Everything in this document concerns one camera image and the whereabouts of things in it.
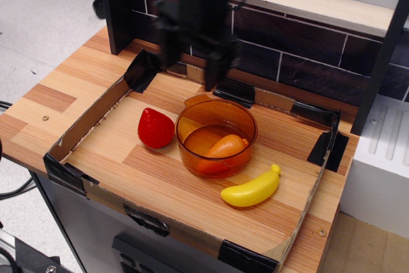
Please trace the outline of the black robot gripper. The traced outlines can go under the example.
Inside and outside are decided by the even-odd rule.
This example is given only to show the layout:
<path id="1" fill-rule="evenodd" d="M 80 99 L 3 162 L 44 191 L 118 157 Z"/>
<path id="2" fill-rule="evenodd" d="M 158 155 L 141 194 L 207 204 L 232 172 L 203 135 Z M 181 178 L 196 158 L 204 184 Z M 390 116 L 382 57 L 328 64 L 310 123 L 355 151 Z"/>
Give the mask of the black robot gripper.
<path id="1" fill-rule="evenodd" d="M 229 0 L 158 0 L 155 25 L 160 37 L 162 66 L 175 65 L 188 47 L 206 57 L 205 90 L 226 76 L 236 59 L 237 39 L 227 25 Z"/>

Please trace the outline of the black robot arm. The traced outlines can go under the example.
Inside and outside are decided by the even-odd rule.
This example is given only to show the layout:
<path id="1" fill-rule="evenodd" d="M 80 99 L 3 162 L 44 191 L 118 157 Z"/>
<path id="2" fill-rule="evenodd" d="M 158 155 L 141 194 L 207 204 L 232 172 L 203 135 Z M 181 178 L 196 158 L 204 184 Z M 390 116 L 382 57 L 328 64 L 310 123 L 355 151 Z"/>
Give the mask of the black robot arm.
<path id="1" fill-rule="evenodd" d="M 228 0 L 157 1 L 155 6 L 162 66 L 173 66 L 193 47 L 205 56 L 204 84 L 212 90 L 231 68 L 238 48 L 227 24 Z"/>

